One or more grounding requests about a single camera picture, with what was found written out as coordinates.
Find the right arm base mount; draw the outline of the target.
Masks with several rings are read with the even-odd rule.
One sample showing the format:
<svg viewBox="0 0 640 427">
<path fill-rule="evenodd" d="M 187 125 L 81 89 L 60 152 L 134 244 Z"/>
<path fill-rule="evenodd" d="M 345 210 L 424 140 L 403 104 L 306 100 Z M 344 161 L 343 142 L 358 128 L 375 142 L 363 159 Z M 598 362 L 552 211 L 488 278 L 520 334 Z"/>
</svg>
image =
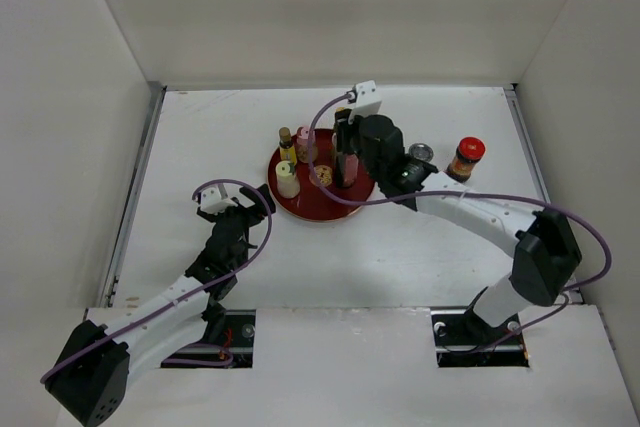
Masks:
<svg viewBox="0 0 640 427">
<path fill-rule="evenodd" d="M 430 318 L 440 368 L 529 367 L 518 315 L 499 327 L 486 326 L 460 308 L 432 309 Z"/>
</svg>

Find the red-lid chili sauce jar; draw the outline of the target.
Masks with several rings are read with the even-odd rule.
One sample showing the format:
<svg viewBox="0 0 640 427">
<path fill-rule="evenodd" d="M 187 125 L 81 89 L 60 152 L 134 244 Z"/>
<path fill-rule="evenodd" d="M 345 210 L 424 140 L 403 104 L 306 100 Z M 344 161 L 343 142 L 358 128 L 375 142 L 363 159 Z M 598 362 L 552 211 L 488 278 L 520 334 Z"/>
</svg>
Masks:
<svg viewBox="0 0 640 427">
<path fill-rule="evenodd" d="M 461 139 L 445 173 L 458 182 L 468 181 L 485 152 L 486 146 L 479 138 L 469 136 Z"/>
</svg>

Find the small yellow-label oil bottle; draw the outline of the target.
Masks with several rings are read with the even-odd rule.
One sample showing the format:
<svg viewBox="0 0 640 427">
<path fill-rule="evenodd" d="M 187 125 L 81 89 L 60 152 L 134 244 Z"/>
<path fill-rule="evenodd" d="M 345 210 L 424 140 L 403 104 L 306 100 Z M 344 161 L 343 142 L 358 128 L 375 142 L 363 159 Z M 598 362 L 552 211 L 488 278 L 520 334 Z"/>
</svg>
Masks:
<svg viewBox="0 0 640 427">
<path fill-rule="evenodd" d="M 297 165 L 297 155 L 292 139 L 291 132 L 288 127 L 281 127 L 279 129 L 279 154 L 282 161 L 291 163 L 293 166 Z"/>
</svg>

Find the pink-lid spice shaker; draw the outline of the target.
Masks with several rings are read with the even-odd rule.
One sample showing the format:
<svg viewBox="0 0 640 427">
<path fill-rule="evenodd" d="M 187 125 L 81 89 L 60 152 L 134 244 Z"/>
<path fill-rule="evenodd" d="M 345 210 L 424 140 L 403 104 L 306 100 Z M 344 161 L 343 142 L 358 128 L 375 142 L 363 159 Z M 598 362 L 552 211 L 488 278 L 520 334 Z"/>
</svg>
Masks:
<svg viewBox="0 0 640 427">
<path fill-rule="evenodd" d="M 309 141 L 310 128 L 308 126 L 300 126 L 296 133 L 296 156 L 299 163 L 307 164 L 309 161 L 316 162 L 318 156 L 318 147 L 316 139 Z"/>
</svg>

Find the yellow-lid spice shaker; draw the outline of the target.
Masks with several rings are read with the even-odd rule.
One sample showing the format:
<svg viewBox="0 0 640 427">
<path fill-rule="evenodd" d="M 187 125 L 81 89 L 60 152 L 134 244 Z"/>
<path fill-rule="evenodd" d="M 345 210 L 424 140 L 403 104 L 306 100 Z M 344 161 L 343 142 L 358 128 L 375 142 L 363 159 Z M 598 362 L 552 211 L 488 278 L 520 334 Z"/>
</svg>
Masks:
<svg viewBox="0 0 640 427">
<path fill-rule="evenodd" d="M 295 165 L 290 161 L 280 161 L 275 167 L 276 188 L 279 195 L 292 199 L 300 193 L 300 183 Z"/>
</svg>

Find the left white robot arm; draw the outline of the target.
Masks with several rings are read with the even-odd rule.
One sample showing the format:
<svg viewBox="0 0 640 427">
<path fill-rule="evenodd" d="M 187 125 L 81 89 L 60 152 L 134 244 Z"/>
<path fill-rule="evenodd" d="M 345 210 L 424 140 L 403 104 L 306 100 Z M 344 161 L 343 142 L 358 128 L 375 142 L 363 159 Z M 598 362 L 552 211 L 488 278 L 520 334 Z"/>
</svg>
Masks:
<svg viewBox="0 0 640 427">
<path fill-rule="evenodd" d="M 276 211 L 267 185 L 239 183 L 250 200 L 229 196 L 226 181 L 210 181 L 193 195 L 197 214 L 212 225 L 195 261 L 156 297 L 110 324 L 85 320 L 75 327 L 55 365 L 41 379 L 45 390 L 83 426 L 99 426 L 121 405 L 141 374 L 192 344 L 214 345 L 224 334 L 222 300 L 237 275 L 263 250 L 251 228 L 271 224 Z"/>
</svg>

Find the dark soy sauce bottle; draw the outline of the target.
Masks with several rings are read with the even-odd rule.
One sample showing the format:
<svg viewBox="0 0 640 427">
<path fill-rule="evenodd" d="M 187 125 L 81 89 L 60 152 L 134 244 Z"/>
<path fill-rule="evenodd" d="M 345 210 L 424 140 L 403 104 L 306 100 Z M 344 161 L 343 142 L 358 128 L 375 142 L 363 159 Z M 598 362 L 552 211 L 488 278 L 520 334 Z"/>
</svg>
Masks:
<svg viewBox="0 0 640 427">
<path fill-rule="evenodd" d="M 339 107 L 336 111 L 350 111 L 345 107 Z M 347 189 L 350 188 L 356 181 L 358 175 L 359 161 L 357 156 L 352 153 L 351 155 L 340 155 L 335 150 L 335 134 L 333 128 L 333 146 L 334 146 L 334 164 L 335 164 L 335 184 L 338 188 Z"/>
</svg>

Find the round red lacquer tray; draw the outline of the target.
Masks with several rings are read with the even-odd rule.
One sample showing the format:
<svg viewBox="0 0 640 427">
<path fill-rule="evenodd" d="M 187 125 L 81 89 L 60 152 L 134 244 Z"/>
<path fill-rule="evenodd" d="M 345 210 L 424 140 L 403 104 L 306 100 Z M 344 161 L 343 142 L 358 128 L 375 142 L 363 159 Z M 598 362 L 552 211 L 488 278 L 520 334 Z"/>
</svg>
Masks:
<svg viewBox="0 0 640 427">
<path fill-rule="evenodd" d="M 319 153 L 314 166 L 316 168 L 321 166 L 330 167 L 332 169 L 331 177 L 334 177 L 332 134 L 333 132 L 330 128 L 316 129 L 315 138 Z M 277 190 L 275 169 L 280 161 L 279 148 L 276 148 L 268 164 L 268 184 L 272 198 L 293 216 L 313 222 L 330 222 L 346 218 L 359 209 L 359 206 L 341 204 L 327 197 L 319 187 L 311 182 L 308 165 L 301 162 L 296 165 L 296 175 L 301 187 L 300 193 L 292 199 L 286 199 Z M 338 188 L 334 183 L 331 183 L 327 188 L 331 193 L 343 199 L 364 202 L 372 195 L 374 186 L 374 181 L 368 176 L 364 167 L 359 164 L 353 185 L 349 188 Z"/>
</svg>

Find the grey-lid pepper grinder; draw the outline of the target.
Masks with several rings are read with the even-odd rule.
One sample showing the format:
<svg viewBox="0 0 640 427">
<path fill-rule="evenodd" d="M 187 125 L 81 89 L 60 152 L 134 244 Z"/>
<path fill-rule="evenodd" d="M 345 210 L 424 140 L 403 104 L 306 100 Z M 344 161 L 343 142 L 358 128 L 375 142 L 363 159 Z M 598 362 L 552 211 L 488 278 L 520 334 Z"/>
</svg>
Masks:
<svg viewBox="0 0 640 427">
<path fill-rule="evenodd" d="M 425 143 L 414 143 L 409 147 L 409 155 L 422 162 L 430 163 L 434 157 L 432 148 Z"/>
</svg>

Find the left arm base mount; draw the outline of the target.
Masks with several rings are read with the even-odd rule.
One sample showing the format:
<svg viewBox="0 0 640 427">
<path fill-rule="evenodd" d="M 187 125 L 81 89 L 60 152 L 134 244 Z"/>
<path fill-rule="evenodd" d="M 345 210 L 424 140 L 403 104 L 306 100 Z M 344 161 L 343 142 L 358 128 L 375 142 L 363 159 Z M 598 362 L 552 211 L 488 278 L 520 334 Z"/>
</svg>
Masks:
<svg viewBox="0 0 640 427">
<path fill-rule="evenodd" d="M 182 347 L 162 368 L 250 369 L 253 367 L 257 312 L 227 310 L 209 323 L 204 337 Z"/>
</svg>

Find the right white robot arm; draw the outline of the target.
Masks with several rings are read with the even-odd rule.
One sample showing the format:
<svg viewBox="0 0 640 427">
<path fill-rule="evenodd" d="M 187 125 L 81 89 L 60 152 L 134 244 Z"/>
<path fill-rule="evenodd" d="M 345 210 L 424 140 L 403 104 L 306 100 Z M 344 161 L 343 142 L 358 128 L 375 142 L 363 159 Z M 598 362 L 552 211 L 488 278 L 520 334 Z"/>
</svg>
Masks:
<svg viewBox="0 0 640 427">
<path fill-rule="evenodd" d="M 469 305 L 464 331 L 483 343 L 508 318 L 530 306 L 550 306 L 582 260 L 565 214 L 531 209 L 507 199 L 484 198 L 432 164 L 405 151 L 403 135 L 387 117 L 334 117 L 340 154 L 353 154 L 385 198 L 413 211 L 447 220 L 502 250 L 510 273 L 481 291 Z"/>
</svg>

